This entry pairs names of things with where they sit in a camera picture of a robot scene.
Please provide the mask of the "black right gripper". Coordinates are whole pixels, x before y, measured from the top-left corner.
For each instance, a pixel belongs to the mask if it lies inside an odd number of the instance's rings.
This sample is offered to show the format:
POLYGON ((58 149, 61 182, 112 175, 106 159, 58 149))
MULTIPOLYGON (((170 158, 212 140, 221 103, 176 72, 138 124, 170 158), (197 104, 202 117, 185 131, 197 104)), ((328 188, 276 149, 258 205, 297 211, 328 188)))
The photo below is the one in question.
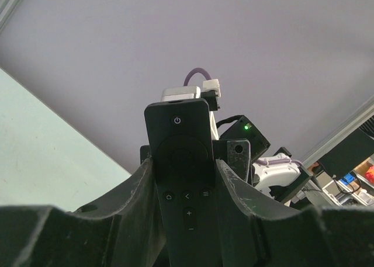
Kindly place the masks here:
POLYGON ((223 160, 244 182, 252 185, 252 162, 271 146, 266 137, 244 115, 235 115, 216 123, 217 129, 233 123, 216 140, 216 159, 223 160))

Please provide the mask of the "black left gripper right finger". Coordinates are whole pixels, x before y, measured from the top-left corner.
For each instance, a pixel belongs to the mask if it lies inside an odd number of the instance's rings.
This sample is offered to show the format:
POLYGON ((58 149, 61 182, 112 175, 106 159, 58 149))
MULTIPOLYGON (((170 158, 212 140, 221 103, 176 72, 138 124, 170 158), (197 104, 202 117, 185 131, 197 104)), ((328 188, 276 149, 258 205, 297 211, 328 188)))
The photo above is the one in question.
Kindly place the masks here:
POLYGON ((372 266, 373 209, 296 210, 257 191, 222 160, 216 196, 224 266, 372 266))

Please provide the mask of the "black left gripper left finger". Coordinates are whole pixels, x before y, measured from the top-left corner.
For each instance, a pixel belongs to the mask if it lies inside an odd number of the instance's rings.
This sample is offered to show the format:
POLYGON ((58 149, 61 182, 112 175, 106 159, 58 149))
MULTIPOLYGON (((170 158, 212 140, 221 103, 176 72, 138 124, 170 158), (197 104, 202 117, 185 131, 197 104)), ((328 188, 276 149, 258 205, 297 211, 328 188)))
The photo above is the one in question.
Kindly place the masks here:
POLYGON ((153 266, 163 246, 150 159, 74 212, 1 207, 2 266, 153 266))

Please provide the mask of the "black remote control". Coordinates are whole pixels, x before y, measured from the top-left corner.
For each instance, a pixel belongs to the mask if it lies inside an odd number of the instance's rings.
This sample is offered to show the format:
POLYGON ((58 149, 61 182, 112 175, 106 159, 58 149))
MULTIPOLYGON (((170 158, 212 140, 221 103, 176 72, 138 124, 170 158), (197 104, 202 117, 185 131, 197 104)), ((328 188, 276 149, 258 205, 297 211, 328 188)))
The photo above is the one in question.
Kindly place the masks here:
POLYGON ((208 103, 153 103, 144 117, 170 265, 222 266, 208 103))

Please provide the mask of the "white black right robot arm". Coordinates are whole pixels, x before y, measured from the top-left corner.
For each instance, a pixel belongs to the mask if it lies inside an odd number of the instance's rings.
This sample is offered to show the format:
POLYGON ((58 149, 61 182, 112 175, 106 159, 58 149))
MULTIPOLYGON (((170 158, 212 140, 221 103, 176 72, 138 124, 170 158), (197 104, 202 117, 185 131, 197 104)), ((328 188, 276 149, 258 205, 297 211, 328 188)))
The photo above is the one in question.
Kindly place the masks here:
POLYGON ((292 154, 284 147, 278 149, 271 157, 262 155, 271 146, 270 142, 258 128, 244 115, 235 115, 216 123, 214 134, 228 143, 236 140, 247 140, 250 153, 246 154, 240 145, 234 145, 235 154, 249 158, 243 167, 235 159, 227 165, 243 181, 256 190, 281 203, 290 201, 298 192, 322 192, 320 185, 316 189, 306 189, 305 184, 312 180, 302 162, 293 159, 292 154))

